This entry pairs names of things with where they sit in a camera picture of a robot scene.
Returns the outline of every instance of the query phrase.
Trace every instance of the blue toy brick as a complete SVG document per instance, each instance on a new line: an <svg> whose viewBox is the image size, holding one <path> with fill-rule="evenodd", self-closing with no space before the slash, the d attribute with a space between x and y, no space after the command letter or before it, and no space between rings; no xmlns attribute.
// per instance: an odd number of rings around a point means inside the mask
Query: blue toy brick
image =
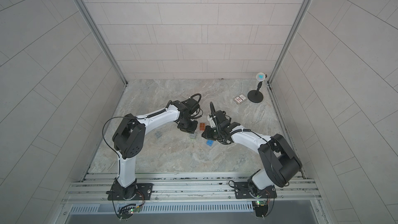
<svg viewBox="0 0 398 224"><path fill-rule="evenodd" d="M211 146L211 145L213 144L213 140L207 140L206 144L207 144L208 146Z"/></svg>

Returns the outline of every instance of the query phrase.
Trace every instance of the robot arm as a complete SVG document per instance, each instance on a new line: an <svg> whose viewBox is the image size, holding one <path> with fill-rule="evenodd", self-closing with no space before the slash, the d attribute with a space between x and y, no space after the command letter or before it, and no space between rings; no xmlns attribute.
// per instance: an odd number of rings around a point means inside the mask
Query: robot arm
<svg viewBox="0 0 398 224"><path fill-rule="evenodd" d="M144 115L127 114L112 137L119 160L119 174L113 191L124 199L131 199L137 191L135 177L136 155L142 150L145 134L161 125L175 121L183 132L194 133L202 96L195 94L187 100L169 101L165 108Z"/></svg>
<svg viewBox="0 0 398 224"><path fill-rule="evenodd" d="M253 197L261 197L265 188L271 185L284 187L288 181L301 169L302 165L287 143L286 139L276 134L266 136L250 129L246 129L237 122L231 123L225 117L225 112L215 111L213 103L210 103L210 126L206 126L202 137L217 140L228 145L232 142L248 147L260 155L264 169L257 171L248 179L248 188Z"/></svg>

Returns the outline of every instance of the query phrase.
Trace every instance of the small box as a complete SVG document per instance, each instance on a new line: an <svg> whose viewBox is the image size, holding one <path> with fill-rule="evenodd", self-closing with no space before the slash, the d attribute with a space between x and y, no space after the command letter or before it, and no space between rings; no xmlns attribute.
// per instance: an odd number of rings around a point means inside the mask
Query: small box
<svg viewBox="0 0 398 224"><path fill-rule="evenodd" d="M240 95L238 95L238 96L236 96L235 98L234 98L234 101L236 102L236 104L241 104L241 103L243 103L244 101L246 101L247 100L247 97L246 96L244 96L243 94L240 94Z"/></svg>
<svg viewBox="0 0 398 224"><path fill-rule="evenodd" d="M211 146L211 145L213 144L213 140L207 140L206 144L207 144L208 146Z"/></svg>

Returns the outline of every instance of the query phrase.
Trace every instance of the gray tiled wall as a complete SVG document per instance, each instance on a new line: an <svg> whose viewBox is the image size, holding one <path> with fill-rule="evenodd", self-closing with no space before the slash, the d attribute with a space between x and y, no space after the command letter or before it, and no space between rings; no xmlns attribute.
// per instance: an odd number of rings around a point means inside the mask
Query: gray tiled wall
<svg viewBox="0 0 398 224"><path fill-rule="evenodd" d="M302 0L83 0L129 79L271 73Z"/></svg>
<svg viewBox="0 0 398 224"><path fill-rule="evenodd" d="M337 223L398 221L398 0L312 0L272 84Z"/></svg>
<svg viewBox="0 0 398 224"><path fill-rule="evenodd" d="M124 86L72 0L0 0L0 222L48 223Z"/></svg>

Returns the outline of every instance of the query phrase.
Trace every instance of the marble floor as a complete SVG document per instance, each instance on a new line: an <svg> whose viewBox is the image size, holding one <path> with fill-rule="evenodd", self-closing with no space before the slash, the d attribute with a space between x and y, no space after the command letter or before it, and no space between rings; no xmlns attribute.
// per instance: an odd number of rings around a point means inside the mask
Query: marble floor
<svg viewBox="0 0 398 224"><path fill-rule="evenodd" d="M197 121L209 125L206 115L210 102L215 110L226 111L232 122L264 135L282 134L266 86L260 89L264 95L261 103L249 100L237 105L233 98L257 88L256 80L243 79L137 79L129 82L114 116L146 114L166 106L169 100L183 101L195 93L202 94L200 106L204 112ZM105 138L113 147L112 136L121 119L113 119ZM255 172L262 168L261 159L254 151L240 144L222 145L214 141L212 146L201 137L199 124L196 139L177 129L174 122L167 123L145 136L142 152L137 155L136 172ZM89 173L117 173L117 156L102 141L91 164Z"/></svg>

